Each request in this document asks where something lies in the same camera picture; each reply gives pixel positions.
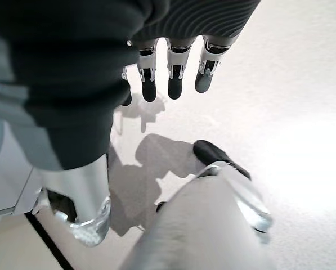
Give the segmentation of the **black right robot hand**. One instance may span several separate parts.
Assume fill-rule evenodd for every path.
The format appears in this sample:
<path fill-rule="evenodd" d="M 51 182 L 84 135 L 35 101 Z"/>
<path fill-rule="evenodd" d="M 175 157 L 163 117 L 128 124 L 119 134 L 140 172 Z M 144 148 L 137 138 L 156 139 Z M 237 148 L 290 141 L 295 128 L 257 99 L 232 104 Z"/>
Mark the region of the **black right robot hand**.
<path fill-rule="evenodd" d="M 156 44 L 168 46 L 178 99 L 204 38 L 195 89 L 206 92 L 257 1 L 0 1 L 0 118 L 39 170 L 55 216 L 85 246 L 109 230 L 107 151 L 114 109 L 131 103 L 126 68 L 156 98 Z"/>

